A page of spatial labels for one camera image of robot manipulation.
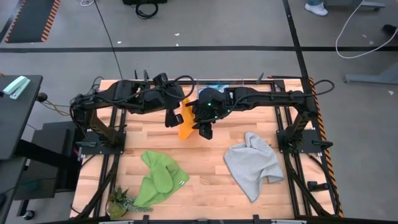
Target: black floor line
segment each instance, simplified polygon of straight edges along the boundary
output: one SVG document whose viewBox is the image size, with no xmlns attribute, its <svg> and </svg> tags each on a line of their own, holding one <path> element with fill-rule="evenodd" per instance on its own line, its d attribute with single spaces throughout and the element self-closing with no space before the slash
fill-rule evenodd
<svg viewBox="0 0 398 224">
<path fill-rule="evenodd" d="M 10 28 L 12 22 L 14 21 L 15 17 L 17 16 L 17 13 L 19 12 L 19 8 L 21 8 L 21 4 L 22 4 L 22 0 L 19 0 L 17 5 L 14 8 L 13 13 L 11 14 L 11 16 L 8 18 L 6 25 L 4 25 L 4 27 L 2 28 L 2 31 L 0 32 L 0 43 L 2 42 L 2 40 L 5 38 L 5 36 L 7 35 L 7 31 Z"/>
<path fill-rule="evenodd" d="M 290 33 L 292 34 L 292 39 L 293 39 L 293 44 L 294 44 L 295 51 L 296 51 L 298 65 L 300 66 L 301 76 L 303 76 L 304 78 L 308 78 L 308 72 L 307 72 L 307 68 L 305 66 L 303 53 L 302 53 L 302 50 L 300 47 L 299 37 L 297 36 L 297 32 L 296 32 L 296 27 L 294 26 L 293 16 L 292 16 L 292 12 L 290 11 L 289 2 L 287 0 L 283 0 L 283 3 L 284 3 L 284 7 L 285 7 L 287 22 L 289 23 Z"/>
<path fill-rule="evenodd" d="M 199 52 L 199 51 L 276 51 L 296 52 L 289 46 L 187 46 L 187 47 L 115 47 L 115 52 Z M 334 47 L 301 47 L 302 52 L 335 52 Z M 339 47 L 340 52 L 366 52 L 375 47 Z M 81 53 L 112 52 L 111 47 L 62 47 L 62 48 L 0 48 L 0 53 Z M 383 47 L 378 52 L 398 52 L 398 46 Z"/>
</svg>

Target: small plant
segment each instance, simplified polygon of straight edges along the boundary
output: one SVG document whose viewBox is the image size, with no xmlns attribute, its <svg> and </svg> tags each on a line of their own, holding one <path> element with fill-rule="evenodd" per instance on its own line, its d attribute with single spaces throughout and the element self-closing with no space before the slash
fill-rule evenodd
<svg viewBox="0 0 398 224">
<path fill-rule="evenodd" d="M 151 212 L 152 208 L 136 207 L 134 206 L 134 198 L 128 197 L 127 192 L 129 189 L 123 191 L 121 186 L 118 186 L 116 190 L 109 195 L 108 203 L 109 206 L 107 211 L 112 220 L 121 218 L 127 212 Z"/>
</svg>

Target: orange and black hazard stripe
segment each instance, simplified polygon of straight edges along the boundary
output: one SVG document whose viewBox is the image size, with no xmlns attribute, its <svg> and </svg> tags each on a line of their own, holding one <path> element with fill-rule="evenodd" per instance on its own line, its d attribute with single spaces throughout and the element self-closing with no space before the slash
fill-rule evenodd
<svg viewBox="0 0 398 224">
<path fill-rule="evenodd" d="M 312 94 L 317 94 L 315 91 L 315 87 L 314 87 L 314 82 L 313 82 L 313 78 L 309 78 L 310 81 L 310 86 L 311 86 L 311 91 Z M 321 139 L 322 141 L 326 141 L 326 133 L 325 133 L 325 127 L 323 126 L 323 120 L 322 120 L 322 115 L 319 109 L 319 103 L 318 103 L 318 98 L 317 96 L 314 96 L 315 99 L 315 104 L 317 106 L 317 110 L 318 110 L 318 124 L 319 124 L 319 131 L 320 131 L 320 135 L 321 135 Z M 331 184 L 333 184 L 335 186 L 337 195 L 336 197 L 339 197 L 338 195 L 338 191 L 337 191 L 337 183 L 336 183 L 336 177 L 335 177 L 335 173 L 333 172 L 333 165 L 331 163 L 331 157 L 330 157 L 330 152 L 328 149 L 325 149 L 324 151 L 325 154 L 325 159 L 326 159 L 326 163 L 327 163 L 327 167 L 329 170 L 329 176 L 331 179 Z M 340 205 L 340 208 L 338 208 L 338 216 L 339 217 L 344 217 L 343 215 L 343 207 Z"/>
<path fill-rule="evenodd" d="M 60 0 L 54 0 L 54 4 L 52 5 L 49 19 L 47 19 L 47 23 L 45 24 L 43 34 L 42 34 L 42 42 L 46 42 L 50 35 L 50 30 L 52 24 L 54 23 L 55 15 L 57 14 L 58 8 L 60 7 Z"/>
<path fill-rule="evenodd" d="M 6 43 L 8 43 L 8 40 L 10 39 L 10 34 L 11 34 L 11 32 L 12 32 L 14 26 L 15 26 L 15 23 L 16 23 L 17 20 L 18 20 L 19 14 L 21 13 L 22 8 L 24 7 L 26 1 L 27 1 L 27 0 L 23 0 L 23 1 L 22 1 L 21 7 L 19 8 L 19 11 L 18 11 L 17 15 L 15 16 L 14 22 L 12 22 L 12 24 L 11 24 L 11 26 L 10 26 L 9 32 L 8 32 L 7 37 L 6 37 L 6 39 L 5 39 Z"/>
</svg>

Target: white shoe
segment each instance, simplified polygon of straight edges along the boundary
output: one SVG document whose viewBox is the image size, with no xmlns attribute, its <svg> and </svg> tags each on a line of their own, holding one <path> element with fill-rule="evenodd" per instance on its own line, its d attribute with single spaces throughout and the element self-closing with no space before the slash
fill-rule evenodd
<svg viewBox="0 0 398 224">
<path fill-rule="evenodd" d="M 323 3 L 317 6 L 310 6 L 309 4 L 306 4 L 304 8 L 318 16 L 325 16 L 328 14 L 328 11 L 323 6 Z"/>
</svg>

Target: white object on desk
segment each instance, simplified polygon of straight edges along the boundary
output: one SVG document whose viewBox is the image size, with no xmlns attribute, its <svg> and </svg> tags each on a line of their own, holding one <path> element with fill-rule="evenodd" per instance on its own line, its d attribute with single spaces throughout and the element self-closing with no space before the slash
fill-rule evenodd
<svg viewBox="0 0 398 224">
<path fill-rule="evenodd" d="M 5 89 L 3 89 L 3 92 L 7 95 L 10 95 L 11 99 L 16 100 L 29 83 L 30 80 L 28 78 L 20 76 L 10 83 Z"/>
</svg>

